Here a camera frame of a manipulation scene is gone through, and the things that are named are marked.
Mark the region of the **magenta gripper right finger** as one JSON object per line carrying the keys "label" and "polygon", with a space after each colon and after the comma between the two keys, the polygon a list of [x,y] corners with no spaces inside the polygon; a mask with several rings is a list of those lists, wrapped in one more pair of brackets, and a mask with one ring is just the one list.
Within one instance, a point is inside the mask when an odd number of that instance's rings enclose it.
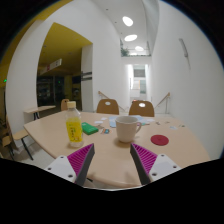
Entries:
{"label": "magenta gripper right finger", "polygon": [[155,154],[134,143],[130,146],[130,154],[142,185],[147,185],[180,170],[180,167],[167,155]]}

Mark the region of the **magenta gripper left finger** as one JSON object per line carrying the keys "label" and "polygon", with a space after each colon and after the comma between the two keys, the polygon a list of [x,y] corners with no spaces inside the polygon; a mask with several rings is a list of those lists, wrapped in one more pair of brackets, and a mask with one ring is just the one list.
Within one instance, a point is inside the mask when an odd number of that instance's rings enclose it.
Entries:
{"label": "magenta gripper left finger", "polygon": [[45,170],[83,186],[94,154],[94,145],[90,144],[71,153],[69,156],[60,155]]}

